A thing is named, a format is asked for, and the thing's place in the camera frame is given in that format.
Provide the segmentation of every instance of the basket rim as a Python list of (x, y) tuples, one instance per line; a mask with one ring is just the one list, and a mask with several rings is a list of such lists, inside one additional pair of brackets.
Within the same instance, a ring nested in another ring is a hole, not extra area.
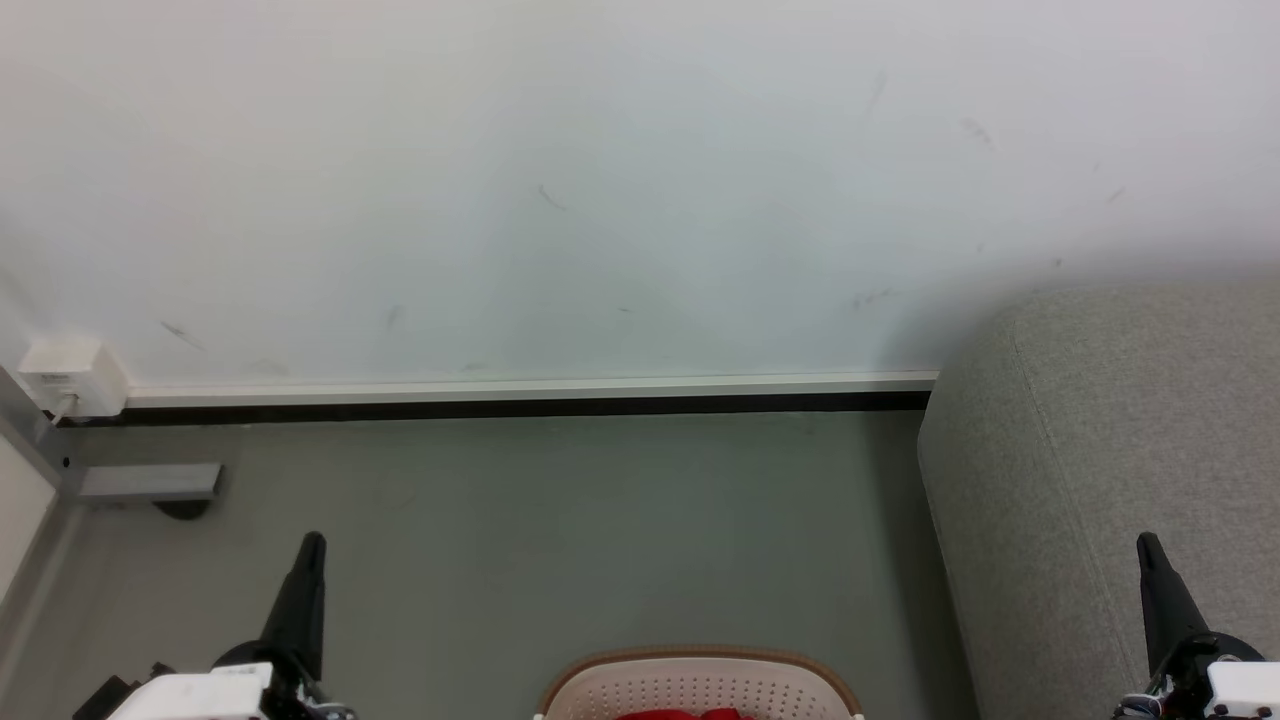
[(760, 660), (765, 662), (780, 662), (783, 665), (794, 665), (796, 667), (808, 670), (814, 675), (818, 675), (836, 691), (840, 700), (845, 703), (845, 708), (849, 710), (849, 716), (854, 717), (861, 715), (863, 706), (858, 702), (858, 696), (854, 691), (849, 689), (845, 684), (844, 678), (841, 678), (835, 670), (818, 662), (817, 660), (800, 655), (799, 652), (790, 652), (783, 650), (767, 650), (755, 647), (741, 647), (732, 644), (658, 644), (658, 646), (644, 646), (644, 647), (628, 647), (622, 650), (612, 650), (607, 652), (598, 652), (595, 655), (589, 655), (582, 657), (568, 666), (563, 673), (561, 673), (550, 685), (547, 687), (547, 692), (543, 693), (541, 701), (538, 703), (538, 714), (547, 715), (552, 707), (552, 702), (556, 696), (559, 694), (561, 689), (568, 684), (579, 674), (590, 670), (591, 667), (598, 667), (600, 665), (609, 665), (613, 662), (630, 662), (634, 660), (671, 660), (671, 659), (730, 659), (730, 660)]

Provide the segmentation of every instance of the floor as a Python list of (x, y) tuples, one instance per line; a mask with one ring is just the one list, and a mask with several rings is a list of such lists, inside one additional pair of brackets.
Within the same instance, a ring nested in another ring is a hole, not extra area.
[(324, 684), (366, 720), (527, 719), (579, 656), (794, 650), (869, 720), (977, 716), (915, 465), (919, 413), (76, 430), (93, 464), (227, 464), (196, 521), (81, 524), (0, 716), (202, 671), (329, 539)]

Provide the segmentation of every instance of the plastic basket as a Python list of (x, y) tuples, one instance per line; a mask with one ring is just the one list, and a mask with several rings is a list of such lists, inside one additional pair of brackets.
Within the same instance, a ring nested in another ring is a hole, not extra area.
[(667, 646), (593, 655), (561, 674), (534, 720), (616, 720), (645, 710), (701, 715), (732, 707), (755, 720), (863, 720), (835, 671), (790, 652)]

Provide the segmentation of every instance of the white outlet box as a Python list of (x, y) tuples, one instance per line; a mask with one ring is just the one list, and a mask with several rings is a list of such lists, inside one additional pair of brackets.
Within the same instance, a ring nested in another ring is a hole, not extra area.
[(120, 364), (99, 340), (41, 340), (18, 365), (41, 407), (56, 413), (69, 395), (73, 418), (110, 418), (124, 410), (129, 380)]

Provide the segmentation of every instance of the gray sofa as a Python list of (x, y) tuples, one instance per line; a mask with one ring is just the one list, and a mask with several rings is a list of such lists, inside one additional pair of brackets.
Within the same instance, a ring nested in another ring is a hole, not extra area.
[(945, 368), (919, 456), (984, 720), (1147, 680), (1142, 530), (1280, 659), (1280, 283), (1034, 297)]

